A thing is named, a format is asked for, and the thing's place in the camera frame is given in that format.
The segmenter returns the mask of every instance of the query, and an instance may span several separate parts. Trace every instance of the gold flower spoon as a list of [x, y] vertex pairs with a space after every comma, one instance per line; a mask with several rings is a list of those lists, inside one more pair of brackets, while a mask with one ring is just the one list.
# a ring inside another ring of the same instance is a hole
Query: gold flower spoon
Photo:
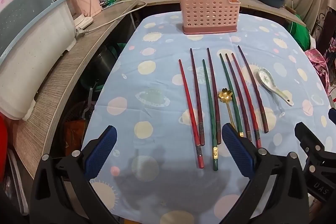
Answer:
[[226, 103], [227, 111], [229, 112], [230, 123], [233, 126], [233, 128], [236, 129], [235, 124], [234, 124], [233, 119], [232, 119], [231, 110], [230, 110], [230, 107], [229, 107], [229, 102], [232, 100], [232, 94], [233, 94], [233, 92], [231, 90], [222, 89], [222, 91], [220, 91], [218, 93], [218, 97], [220, 98], [221, 102]]

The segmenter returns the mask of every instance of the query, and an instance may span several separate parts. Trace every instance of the green cloth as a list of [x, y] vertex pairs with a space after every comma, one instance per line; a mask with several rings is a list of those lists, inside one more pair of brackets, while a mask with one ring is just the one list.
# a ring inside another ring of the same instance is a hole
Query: green cloth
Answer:
[[295, 39], [304, 52], [310, 49], [310, 36], [309, 29], [307, 27], [292, 22], [288, 25], [287, 31], [291, 34], [291, 36]]

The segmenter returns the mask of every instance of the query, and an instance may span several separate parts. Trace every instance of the red object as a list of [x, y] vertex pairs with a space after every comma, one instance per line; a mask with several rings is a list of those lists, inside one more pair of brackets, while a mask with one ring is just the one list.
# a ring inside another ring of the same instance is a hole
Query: red object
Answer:
[[181, 69], [181, 74], [182, 74], [185, 96], [187, 97], [191, 126], [192, 126], [193, 134], [194, 134], [194, 141], [195, 141], [195, 145], [196, 145], [198, 167], [202, 169], [202, 168], [204, 168], [204, 161], [203, 161], [200, 137], [198, 136], [198, 131], [197, 131], [197, 124], [196, 124], [196, 120], [195, 120], [193, 104], [191, 103], [190, 93], [189, 93], [189, 90], [188, 90], [188, 84], [187, 84], [187, 80], [186, 80], [185, 75], [184, 75], [184, 70], [183, 70], [181, 59], [179, 59], [179, 63], [180, 63], [180, 69]]
[[3, 118], [0, 116], [0, 182], [2, 182], [5, 174], [7, 141], [7, 128]]
[[200, 90], [198, 88], [197, 72], [196, 72], [196, 66], [195, 66], [195, 60], [194, 60], [194, 55], [193, 55], [193, 49], [192, 48], [190, 48], [190, 55], [191, 55], [191, 61], [192, 61], [192, 65], [193, 65], [193, 72], [194, 72], [194, 84], [195, 84], [197, 114], [198, 114], [199, 140], [201, 142], [201, 145], [203, 146], [203, 145], [205, 145], [205, 139], [204, 139], [202, 105], [201, 105]]
[[250, 68], [250, 66], [249, 66], [249, 64], [248, 64], [248, 62], [245, 58], [245, 55], [243, 54], [243, 51], [240, 48], [240, 46], [238, 46], [238, 49], [241, 53], [241, 56], [244, 59], [247, 71], [249, 72], [251, 82], [252, 82], [252, 85], [253, 85], [253, 88], [254, 88], [254, 92], [255, 92], [255, 95], [257, 96], [257, 101], [258, 101], [258, 106], [259, 106], [259, 109], [260, 109], [260, 114], [261, 114], [261, 119], [262, 119], [262, 125], [263, 125], [263, 128], [264, 128], [264, 132], [267, 133], [268, 132], [268, 124], [267, 124], [267, 119], [266, 119], [266, 113], [265, 113], [265, 109], [264, 109], [264, 106], [263, 106], [263, 101], [261, 100], [261, 97], [260, 97], [260, 93], [259, 93], [259, 90], [258, 90], [258, 87], [257, 87], [257, 83], [255, 82], [255, 79], [254, 79], [253, 73], [251, 71], [251, 68]]
[[210, 72], [211, 72], [211, 83], [212, 83], [212, 93], [213, 93], [213, 101], [215, 105], [215, 120], [216, 120], [216, 131], [217, 131], [217, 144], [222, 143], [222, 133], [221, 133], [221, 117], [219, 115], [219, 105], [218, 105], [218, 93], [217, 93], [217, 87], [216, 87], [216, 80], [215, 80], [215, 73], [213, 71], [212, 61], [211, 61], [211, 55], [210, 50], [208, 50], [208, 57], [209, 57], [209, 63], [210, 63]]
[[243, 83], [243, 87], [244, 87], [247, 103], [249, 105], [249, 109], [250, 109], [250, 112], [251, 112], [256, 147], [257, 148], [261, 148], [259, 128], [258, 128], [258, 124], [257, 124], [257, 118], [256, 118], [255, 113], [254, 113], [254, 108], [253, 108], [251, 96], [250, 96], [249, 90], [247, 88], [247, 85], [245, 83], [245, 79], [244, 79], [244, 76], [242, 74], [242, 71], [240, 70], [240, 67], [239, 67], [239, 64], [237, 62], [237, 59], [236, 59], [236, 57], [235, 57], [234, 54], [232, 54], [232, 57], [233, 57], [234, 62], [236, 63], [236, 67], [237, 67], [237, 70], [238, 70], [241, 82]]
[[246, 137], [252, 142], [252, 138], [251, 138], [251, 130], [250, 130], [250, 125], [249, 125], [249, 120], [247, 118], [247, 114], [246, 114], [246, 108], [244, 105], [244, 101], [243, 101], [243, 96], [242, 96], [242, 92], [240, 91], [240, 87], [238, 85], [238, 80], [237, 77], [235, 75], [235, 71], [233, 70], [233, 67], [231, 65], [231, 62], [229, 60], [229, 56], [227, 54], [225, 54], [226, 60], [229, 64], [232, 76], [233, 76], [233, 81], [235, 82], [236, 85], [236, 89], [237, 89], [237, 93], [238, 93], [238, 98], [239, 98], [239, 102], [240, 102], [240, 106], [241, 106], [241, 112], [243, 113], [243, 120], [244, 120], [244, 126], [245, 126], [245, 131], [246, 131]]

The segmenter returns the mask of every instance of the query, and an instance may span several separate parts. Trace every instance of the white porcelain spoon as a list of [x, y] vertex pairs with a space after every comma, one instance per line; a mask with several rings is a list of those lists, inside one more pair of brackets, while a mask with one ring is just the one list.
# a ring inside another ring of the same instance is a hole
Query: white porcelain spoon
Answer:
[[269, 91], [274, 92], [279, 97], [281, 97], [288, 105], [293, 106], [294, 103], [291, 99], [288, 98], [278, 87], [275, 85], [272, 75], [265, 68], [258, 69], [258, 78], [260, 82], [267, 88]]

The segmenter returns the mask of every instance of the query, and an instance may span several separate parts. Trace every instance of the kitchen counter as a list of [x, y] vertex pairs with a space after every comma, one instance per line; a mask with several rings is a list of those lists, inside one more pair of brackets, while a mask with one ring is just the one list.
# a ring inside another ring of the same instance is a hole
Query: kitchen counter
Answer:
[[[87, 29], [119, 17], [132, 10], [137, 3], [137, 0], [125, 1], [103, 10], [93, 18], [93, 23]], [[36, 105], [28, 121], [6, 120], [9, 124], [9, 140], [32, 177], [41, 156], [50, 151], [60, 116], [80, 75], [121, 20], [122, 18], [86, 34], [77, 40], [69, 52], [63, 54], [40, 87], [35, 98]]]
[[[180, 0], [142, 0], [142, 1], [145, 1], [147, 3], [147, 6], [180, 2]], [[287, 11], [285, 8], [278, 9], [275, 7], [271, 7], [271, 6], [268, 6], [262, 3], [259, 0], [238, 0], [238, 1], [241, 2], [240, 7], [270, 13], [270, 14], [285, 18], [287, 20], [296, 22], [298, 24], [301, 24], [302, 26], [306, 26], [305, 23], [303, 23], [298, 17], [296, 17], [295, 15]]]

